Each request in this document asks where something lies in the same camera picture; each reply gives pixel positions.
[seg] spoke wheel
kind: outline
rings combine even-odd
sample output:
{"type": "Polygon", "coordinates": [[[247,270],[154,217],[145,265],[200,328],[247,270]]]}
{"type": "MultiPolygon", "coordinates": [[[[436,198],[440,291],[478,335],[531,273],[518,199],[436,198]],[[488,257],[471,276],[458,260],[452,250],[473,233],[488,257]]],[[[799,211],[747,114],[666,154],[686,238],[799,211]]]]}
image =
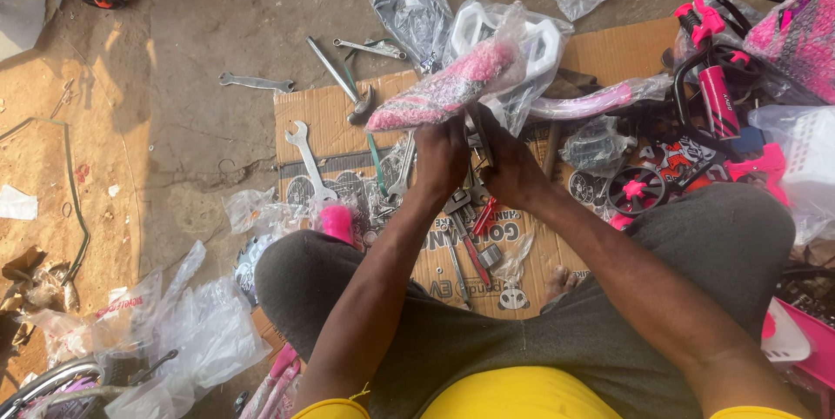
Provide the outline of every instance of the spoke wheel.
{"type": "Polygon", "coordinates": [[[621,215],[637,217],[670,198],[667,181],[652,169],[625,168],[606,183],[606,200],[621,215]]]}

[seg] wrench head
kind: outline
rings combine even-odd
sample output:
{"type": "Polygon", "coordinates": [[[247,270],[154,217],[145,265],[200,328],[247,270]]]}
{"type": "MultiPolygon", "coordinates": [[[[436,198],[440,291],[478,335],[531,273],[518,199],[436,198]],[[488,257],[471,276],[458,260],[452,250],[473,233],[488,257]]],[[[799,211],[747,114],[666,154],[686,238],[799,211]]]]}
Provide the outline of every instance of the wrench head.
{"type": "Polygon", "coordinates": [[[220,78],[221,86],[225,86],[226,84],[232,84],[232,73],[229,73],[228,71],[221,73],[218,78],[220,78]]]}
{"type": "Polygon", "coordinates": [[[284,131],[284,140],[296,146],[307,144],[307,124],[302,121],[293,121],[293,123],[299,128],[299,131],[295,134],[291,134],[290,131],[284,131]]]}

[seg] green strap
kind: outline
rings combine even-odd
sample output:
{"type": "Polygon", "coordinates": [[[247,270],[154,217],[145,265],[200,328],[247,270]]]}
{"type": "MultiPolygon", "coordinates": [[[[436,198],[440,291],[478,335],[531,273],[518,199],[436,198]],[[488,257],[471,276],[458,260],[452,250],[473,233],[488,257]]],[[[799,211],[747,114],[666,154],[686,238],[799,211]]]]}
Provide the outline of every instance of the green strap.
{"type": "MultiPolygon", "coordinates": [[[[397,44],[396,40],[390,39],[388,37],[386,39],[374,40],[364,45],[366,47],[373,47],[382,42],[390,42],[400,47],[400,45],[397,44]]],[[[360,52],[360,50],[351,49],[351,51],[348,52],[348,55],[345,56],[345,60],[342,61],[342,68],[345,69],[345,75],[348,77],[348,85],[351,87],[352,90],[354,90],[354,93],[357,96],[359,96],[360,93],[357,90],[357,84],[354,82],[354,79],[351,76],[351,72],[348,69],[348,60],[351,57],[353,57],[357,52],[360,52]]],[[[366,138],[368,138],[368,148],[371,149],[371,158],[374,160],[374,168],[375,172],[377,173],[377,187],[380,188],[380,193],[382,194],[382,196],[384,198],[388,198],[388,190],[386,190],[386,184],[382,181],[382,168],[380,167],[380,156],[377,154],[377,145],[375,145],[374,137],[371,134],[366,134],[366,138]]]]}

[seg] sticker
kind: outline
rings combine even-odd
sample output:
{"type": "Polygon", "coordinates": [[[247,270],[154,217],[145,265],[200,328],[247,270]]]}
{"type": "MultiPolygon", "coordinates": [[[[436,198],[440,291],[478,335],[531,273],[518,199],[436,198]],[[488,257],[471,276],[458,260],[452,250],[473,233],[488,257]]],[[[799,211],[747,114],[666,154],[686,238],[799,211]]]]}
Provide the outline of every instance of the sticker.
{"type": "Polygon", "coordinates": [[[596,207],[606,203],[606,178],[597,178],[583,171],[574,171],[569,178],[569,193],[583,205],[596,207]]]}

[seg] hand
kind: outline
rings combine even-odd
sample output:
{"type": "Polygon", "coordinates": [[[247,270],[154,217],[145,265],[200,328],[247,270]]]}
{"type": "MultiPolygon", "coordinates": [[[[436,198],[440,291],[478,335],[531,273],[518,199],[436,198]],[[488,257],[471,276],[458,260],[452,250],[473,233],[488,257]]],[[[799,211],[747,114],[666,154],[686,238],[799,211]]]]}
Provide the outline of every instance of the hand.
{"type": "Polygon", "coordinates": [[[470,150],[459,114],[443,124],[421,125],[415,131],[417,184],[424,198],[438,204],[461,186],[467,175],[470,150]]]}
{"type": "Polygon", "coordinates": [[[492,167],[481,168],[484,186],[504,205],[532,212],[538,198],[554,187],[528,147],[503,129],[487,106],[478,107],[494,160],[492,167]]]}

